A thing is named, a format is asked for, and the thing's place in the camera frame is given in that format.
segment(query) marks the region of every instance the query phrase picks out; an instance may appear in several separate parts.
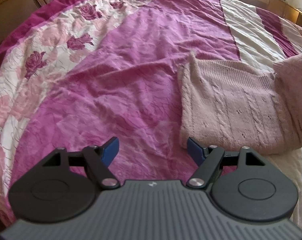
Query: circular pad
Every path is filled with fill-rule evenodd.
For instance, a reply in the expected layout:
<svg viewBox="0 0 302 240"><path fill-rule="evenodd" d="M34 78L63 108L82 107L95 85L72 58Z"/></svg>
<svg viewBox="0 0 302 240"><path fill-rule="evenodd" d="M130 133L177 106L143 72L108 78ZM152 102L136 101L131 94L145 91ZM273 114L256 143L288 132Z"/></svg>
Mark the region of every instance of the circular pad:
<svg viewBox="0 0 302 240"><path fill-rule="evenodd" d="M32 194L41 200L57 200L69 191L69 186L58 179L47 179L37 182L32 187Z"/></svg>
<svg viewBox="0 0 302 240"><path fill-rule="evenodd" d="M27 173L9 192L16 217L38 223L56 223L80 215L95 197L95 187L90 180L59 170Z"/></svg>
<svg viewBox="0 0 302 240"><path fill-rule="evenodd" d="M211 196L233 217L270 222L290 217L298 192L293 182L279 170L250 166L218 178Z"/></svg>
<svg viewBox="0 0 302 240"><path fill-rule="evenodd" d="M247 179L238 185L238 191L253 200L264 200L272 197L275 186L264 179Z"/></svg>

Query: metal rivet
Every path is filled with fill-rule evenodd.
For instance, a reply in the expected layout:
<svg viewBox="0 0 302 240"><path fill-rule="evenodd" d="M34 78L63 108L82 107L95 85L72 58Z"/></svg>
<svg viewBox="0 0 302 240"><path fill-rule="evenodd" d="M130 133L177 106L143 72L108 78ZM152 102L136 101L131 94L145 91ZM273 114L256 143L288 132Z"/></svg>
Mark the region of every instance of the metal rivet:
<svg viewBox="0 0 302 240"><path fill-rule="evenodd" d="M107 178L102 181L102 184L107 187L113 187L118 184L118 181L116 179Z"/></svg>
<svg viewBox="0 0 302 240"><path fill-rule="evenodd" d="M201 187L204 185L204 180L200 178L192 178L189 180L189 184L193 187Z"/></svg>

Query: white stripe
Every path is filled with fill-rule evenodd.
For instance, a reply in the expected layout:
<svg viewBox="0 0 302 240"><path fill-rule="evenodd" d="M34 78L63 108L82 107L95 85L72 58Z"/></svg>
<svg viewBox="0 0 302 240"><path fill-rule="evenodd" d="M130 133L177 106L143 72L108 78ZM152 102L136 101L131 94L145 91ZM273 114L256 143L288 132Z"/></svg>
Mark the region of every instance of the white stripe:
<svg viewBox="0 0 302 240"><path fill-rule="evenodd" d="M298 30L287 20L280 18L282 23L282 32L292 43L297 53L302 53L302 36Z"/></svg>
<svg viewBox="0 0 302 240"><path fill-rule="evenodd" d="M286 59L273 35L264 29L255 6L237 0L221 0L221 5L243 63L272 71L274 61Z"/></svg>

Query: ribbed cuff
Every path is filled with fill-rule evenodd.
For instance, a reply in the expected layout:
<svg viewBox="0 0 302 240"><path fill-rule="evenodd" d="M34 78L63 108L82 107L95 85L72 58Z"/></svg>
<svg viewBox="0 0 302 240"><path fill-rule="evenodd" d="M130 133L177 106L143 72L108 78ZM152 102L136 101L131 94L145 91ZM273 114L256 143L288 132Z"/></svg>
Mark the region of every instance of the ribbed cuff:
<svg viewBox="0 0 302 240"><path fill-rule="evenodd" d="M242 62L231 60L197 61L203 74L231 86L241 84L255 90L273 90L273 80L269 76Z"/></svg>

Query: magenta blanket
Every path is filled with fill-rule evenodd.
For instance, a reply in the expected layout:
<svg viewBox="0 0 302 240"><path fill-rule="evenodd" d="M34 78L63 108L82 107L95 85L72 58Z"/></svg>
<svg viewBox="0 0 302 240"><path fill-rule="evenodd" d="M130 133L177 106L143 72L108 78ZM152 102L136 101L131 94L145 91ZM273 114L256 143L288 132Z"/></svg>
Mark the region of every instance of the magenta blanket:
<svg viewBox="0 0 302 240"><path fill-rule="evenodd" d="M185 181L196 165L179 146L176 75L189 52L264 70L302 52L302 37L288 22L245 4L234 12L234 4L52 0L15 30L0 46L3 222L14 221L10 185L55 147L77 151L117 136L110 170L120 181ZM252 28L242 26L243 15Z"/></svg>

